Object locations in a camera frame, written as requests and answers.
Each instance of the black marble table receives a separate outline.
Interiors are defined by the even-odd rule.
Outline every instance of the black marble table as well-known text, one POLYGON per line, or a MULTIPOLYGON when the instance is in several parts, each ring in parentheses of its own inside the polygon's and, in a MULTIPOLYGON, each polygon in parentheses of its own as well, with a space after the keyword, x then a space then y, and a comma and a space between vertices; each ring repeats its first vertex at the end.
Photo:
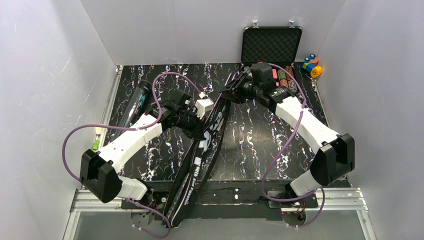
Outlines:
MULTIPOLYGON (((182 73, 200 90, 216 100, 219 95, 218 89, 224 85, 229 74, 241 71, 241 67, 240 63, 124 66, 109 124, 118 125, 140 80, 153 82, 154 78, 163 72, 182 73)), ((327 124, 315 85, 301 68, 300 62, 293 65, 293 72, 305 93, 306 106, 322 123, 327 124)), ((162 98, 175 89, 186 91, 191 95, 195 92, 193 87, 175 75, 168 75, 158 82, 156 94, 162 98)), ((292 131, 286 122, 254 100, 245 104, 233 104, 222 148, 209 179, 259 180, 292 131)), ((112 139, 113 134, 113 130, 107 133, 105 144, 112 139)), ((175 178, 190 143, 191 140, 186 138, 180 129, 170 129, 140 149, 127 162, 121 174, 146 181, 171 181, 175 178)), ((297 178, 307 170, 313 159, 311 148, 305 140, 296 135, 268 178, 270 180, 297 178)), ((206 169, 209 162, 210 159, 207 159, 202 168, 206 169)))

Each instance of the white wall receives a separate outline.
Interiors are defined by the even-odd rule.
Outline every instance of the white wall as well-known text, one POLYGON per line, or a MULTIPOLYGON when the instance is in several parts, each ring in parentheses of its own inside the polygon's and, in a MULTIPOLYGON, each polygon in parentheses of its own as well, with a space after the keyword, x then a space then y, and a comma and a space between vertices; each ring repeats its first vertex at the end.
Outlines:
POLYGON ((117 65, 240 62, 243 28, 304 28, 297 60, 316 53, 344 0, 81 0, 117 65))
POLYGON ((329 123, 356 143, 351 182, 378 239, 422 239, 424 2, 347 0, 318 53, 329 123))
MULTIPOLYGON (((98 123, 115 66, 80 1, 0 3, 0 239, 62 239, 75 188, 65 135, 98 123)), ((71 139, 79 175, 94 130, 71 139)))

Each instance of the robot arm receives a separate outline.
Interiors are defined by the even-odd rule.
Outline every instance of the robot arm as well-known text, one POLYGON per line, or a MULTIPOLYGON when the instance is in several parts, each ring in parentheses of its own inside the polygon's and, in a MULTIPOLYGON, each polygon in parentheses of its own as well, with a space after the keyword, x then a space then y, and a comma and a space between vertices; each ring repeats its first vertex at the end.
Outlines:
MULTIPOLYGON (((190 96, 177 90, 169 99, 161 101, 162 117, 151 127, 136 131, 126 131, 97 152, 88 149, 81 158, 79 181, 103 203, 116 197, 131 198, 149 205, 151 192, 141 179, 118 176, 125 163, 146 143, 158 137, 167 129, 179 127, 192 139, 203 140, 201 119, 213 109, 214 103, 205 96, 196 101, 196 111, 189 107, 190 96)), ((132 126, 140 128, 154 122, 159 116, 156 105, 151 105, 146 114, 132 126)))
POLYGON ((300 197, 321 186, 328 186, 355 168, 355 141, 339 135, 315 118, 294 94, 284 86, 276 86, 272 68, 262 62, 251 66, 252 75, 241 73, 223 89, 222 97, 234 103, 254 98, 293 128, 303 111, 298 133, 312 148, 315 158, 310 169, 286 185, 284 198, 300 197))

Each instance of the gray floor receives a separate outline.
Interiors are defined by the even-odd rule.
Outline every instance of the gray floor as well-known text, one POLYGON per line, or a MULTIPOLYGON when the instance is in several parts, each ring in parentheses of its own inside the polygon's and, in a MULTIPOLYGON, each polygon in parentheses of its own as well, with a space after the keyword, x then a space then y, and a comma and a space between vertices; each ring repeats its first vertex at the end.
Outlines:
MULTIPOLYGON (((148 229, 157 234, 166 230, 159 221, 148 229)), ((76 240, 149 240, 149 234, 132 228, 129 212, 82 212, 75 234, 76 240)), ((185 219, 173 228, 172 240, 364 240, 357 212, 323 211, 311 225, 300 229, 286 227, 283 221, 265 219, 185 219)))

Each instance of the case lid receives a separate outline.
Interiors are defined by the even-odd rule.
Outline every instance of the case lid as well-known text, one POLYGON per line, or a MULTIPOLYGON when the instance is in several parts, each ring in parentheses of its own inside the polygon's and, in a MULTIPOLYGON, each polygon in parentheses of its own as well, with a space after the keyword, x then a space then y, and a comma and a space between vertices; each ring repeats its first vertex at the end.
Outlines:
POLYGON ((289 65, 295 61, 301 36, 299 26, 246 27, 241 62, 245 65, 257 62, 289 65))

